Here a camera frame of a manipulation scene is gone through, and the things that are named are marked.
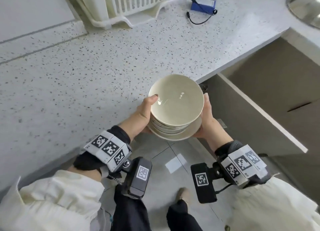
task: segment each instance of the speckled countertop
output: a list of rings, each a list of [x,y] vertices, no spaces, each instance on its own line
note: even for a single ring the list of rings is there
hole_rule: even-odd
[[[119,123],[167,74],[200,83],[290,26],[320,45],[319,32],[297,21],[284,1],[217,0],[218,14],[194,26],[185,17],[190,2],[179,0],[154,22],[95,29],[0,65],[0,189]]]

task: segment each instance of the white dish drying rack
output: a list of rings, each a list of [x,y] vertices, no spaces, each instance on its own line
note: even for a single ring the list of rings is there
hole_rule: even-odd
[[[105,29],[118,22],[130,27],[157,18],[162,7],[174,0],[77,0],[90,22]]]

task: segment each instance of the pant leg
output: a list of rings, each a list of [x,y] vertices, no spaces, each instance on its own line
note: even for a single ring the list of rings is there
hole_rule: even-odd
[[[188,206],[183,200],[169,207],[167,221],[171,231],[202,231],[195,218],[188,214]]]
[[[151,231],[148,213],[141,200],[121,194],[121,185],[115,187],[116,208],[111,231]]]

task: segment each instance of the foot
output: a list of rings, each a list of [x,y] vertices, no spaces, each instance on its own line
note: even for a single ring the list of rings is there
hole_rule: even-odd
[[[177,197],[176,197],[176,202],[179,200],[184,200],[184,202],[187,204],[189,207],[190,201],[191,201],[191,193],[188,188],[186,187],[181,187],[178,190]]]

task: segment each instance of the silver screw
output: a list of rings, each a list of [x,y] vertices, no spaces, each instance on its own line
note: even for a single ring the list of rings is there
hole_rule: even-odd
[[[124,163],[123,163],[123,167],[124,168],[127,168],[130,166],[130,161],[129,160],[126,160]]]

